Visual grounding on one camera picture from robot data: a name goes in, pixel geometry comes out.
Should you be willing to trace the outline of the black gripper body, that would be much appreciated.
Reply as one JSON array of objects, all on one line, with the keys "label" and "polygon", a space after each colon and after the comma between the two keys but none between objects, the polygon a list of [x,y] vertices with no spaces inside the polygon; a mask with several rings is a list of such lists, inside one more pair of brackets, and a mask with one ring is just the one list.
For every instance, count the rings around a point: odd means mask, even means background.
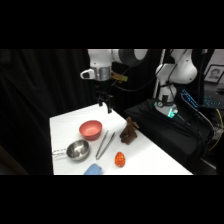
[{"label": "black gripper body", "polygon": [[99,102],[109,103],[112,98],[112,95],[110,94],[111,68],[97,68],[95,80],[97,87],[97,100]]}]

